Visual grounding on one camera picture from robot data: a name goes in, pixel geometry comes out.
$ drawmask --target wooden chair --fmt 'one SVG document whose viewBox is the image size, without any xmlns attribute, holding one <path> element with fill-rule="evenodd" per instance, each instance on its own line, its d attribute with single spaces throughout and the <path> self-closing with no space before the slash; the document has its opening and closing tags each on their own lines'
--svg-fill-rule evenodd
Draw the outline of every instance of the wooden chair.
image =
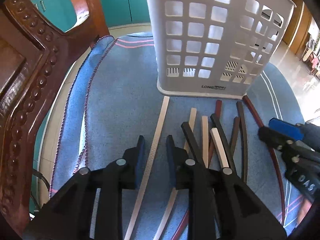
<svg viewBox="0 0 320 240">
<path fill-rule="evenodd" d="M 19 235 L 29 222 L 39 126 L 69 67 L 109 34 L 100 0 L 71 1 L 77 22 L 66 33 L 30 0 L 5 0 L 0 8 L 0 212 Z"/>
</svg>

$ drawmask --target teal cabinet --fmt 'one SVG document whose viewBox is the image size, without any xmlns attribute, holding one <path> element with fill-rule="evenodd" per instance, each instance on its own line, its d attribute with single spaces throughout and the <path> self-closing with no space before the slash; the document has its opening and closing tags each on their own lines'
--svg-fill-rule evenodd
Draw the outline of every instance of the teal cabinet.
<svg viewBox="0 0 320 240">
<path fill-rule="evenodd" d="M 76 13 L 71 0 L 31 0 L 38 10 L 63 32 L 71 29 L 76 21 Z"/>
<path fill-rule="evenodd" d="M 100 0 L 108 27 L 131 23 L 128 0 Z"/>
<path fill-rule="evenodd" d="M 132 23 L 150 22 L 147 0 L 129 0 Z"/>
</svg>

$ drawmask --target shiny floor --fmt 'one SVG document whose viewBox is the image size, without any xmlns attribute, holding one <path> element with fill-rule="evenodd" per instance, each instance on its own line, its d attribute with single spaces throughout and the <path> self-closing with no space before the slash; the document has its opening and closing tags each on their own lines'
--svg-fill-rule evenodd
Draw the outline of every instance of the shiny floor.
<svg viewBox="0 0 320 240">
<path fill-rule="evenodd" d="M 281 42 L 270 59 L 270 63 L 275 65 L 289 83 L 296 99 L 299 103 L 301 113 L 305 121 L 320 116 L 320 81 L 317 77 L 310 75 L 309 67 L 299 60 Z M 320 120 L 313 122 L 320 125 Z"/>
<path fill-rule="evenodd" d="M 149 31 L 151 31 L 150 25 L 141 25 L 115 28 L 110 30 L 110 33 L 117 38 L 129 33 Z M 60 93 L 56 98 L 56 102 L 54 103 L 48 122 L 41 151 L 39 171 L 50 180 L 68 92 L 79 67 L 89 52 L 90 48 L 75 62 L 68 73 L 61 86 Z M 310 71 L 307 65 L 301 62 L 290 50 L 288 50 L 287 45 L 283 42 L 280 43 L 279 47 L 271 57 L 270 62 L 278 67 L 287 82 L 290 84 L 298 100 L 305 121 L 320 115 L 320 111 L 315 113 L 315 111 L 320 108 L 320 100 L 317 100 L 317 95 L 320 94 L 320 81 L 309 74 Z M 49 194 L 47 188 L 41 181 L 39 183 L 40 205 L 42 206 L 43 203 L 46 203 L 48 198 Z"/>
</svg>

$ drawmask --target white laundry basket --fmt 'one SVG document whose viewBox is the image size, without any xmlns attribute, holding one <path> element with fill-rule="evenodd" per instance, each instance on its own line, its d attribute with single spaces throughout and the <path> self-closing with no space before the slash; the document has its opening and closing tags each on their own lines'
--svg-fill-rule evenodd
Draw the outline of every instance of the white laundry basket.
<svg viewBox="0 0 320 240">
<path fill-rule="evenodd" d="M 147 0 L 166 95 L 242 98 L 279 45 L 291 0 Z"/>
</svg>

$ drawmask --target white plastic strip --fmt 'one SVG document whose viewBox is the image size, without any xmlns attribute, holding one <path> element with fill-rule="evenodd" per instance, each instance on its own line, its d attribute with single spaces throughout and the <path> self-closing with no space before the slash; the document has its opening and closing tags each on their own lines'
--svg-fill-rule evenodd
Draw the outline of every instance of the white plastic strip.
<svg viewBox="0 0 320 240">
<path fill-rule="evenodd" d="M 147 165 L 146 165 L 146 168 L 145 168 L 144 173 L 143 173 L 140 189 L 138 191 L 136 203 L 134 204 L 133 212 L 132 212 L 132 215 L 131 215 L 131 219 L 130 219 L 129 226 L 128 226 L 127 232 L 125 234 L 124 240 L 130 240 L 134 225 L 136 223 L 136 220 L 137 220 L 137 217 L 138 217 L 138 214 L 139 214 L 139 210 L 140 210 L 140 207 L 141 207 L 141 204 L 142 204 L 143 196 L 144 196 L 144 193 L 146 191 L 148 180 L 149 180 L 149 176 L 150 176 L 150 173 L 151 173 L 153 161 L 155 159 L 156 151 L 157 151 L 157 148 L 158 148 L 158 143 L 159 143 L 161 131 L 162 131 L 162 127 L 163 127 L 163 124 L 164 124 L 165 114 L 167 113 L 169 99 L 170 98 L 167 97 L 167 96 L 165 96 L 163 98 L 162 107 L 161 107 L 158 123 L 157 123 L 157 126 L 156 126 L 155 135 L 153 136 L 150 153 L 149 153 L 149 157 L 148 157 L 148 160 L 147 160 Z"/>
<path fill-rule="evenodd" d="M 209 128 L 208 117 L 201 117 L 201 130 L 202 130 L 202 158 L 204 165 L 207 168 L 209 166 Z"/>
<path fill-rule="evenodd" d="M 210 133 L 211 133 L 211 137 L 212 137 L 214 146 L 216 147 L 216 151 L 218 153 L 221 168 L 222 169 L 228 168 L 229 167 L 228 159 L 227 159 L 226 153 L 224 151 L 223 144 L 222 144 L 218 129 L 212 128 L 210 130 Z"/>
<path fill-rule="evenodd" d="M 193 128 L 195 126 L 196 114 L 197 114 L 197 109 L 196 108 L 191 108 L 190 117 L 189 117 L 189 126 L 191 128 L 191 131 L 193 131 Z M 186 142 L 184 144 L 184 149 L 187 151 L 187 153 L 189 153 L 189 145 L 188 145 L 187 140 L 186 140 Z M 161 222 L 159 224 L 158 230 L 157 230 L 155 236 L 153 237 L 153 240 L 159 240 L 160 239 L 160 237 L 162 235 L 162 232 L 164 230 L 164 227 L 168 222 L 171 210 L 172 210 L 173 205 L 174 205 L 174 201 L 176 200 L 176 197 L 177 197 L 177 193 L 178 193 L 178 190 L 173 188 L 172 191 L 171 191 L 171 194 L 170 194 L 170 198 L 169 198 L 167 207 L 166 207 L 166 209 L 164 211 L 163 217 L 162 217 Z"/>
</svg>

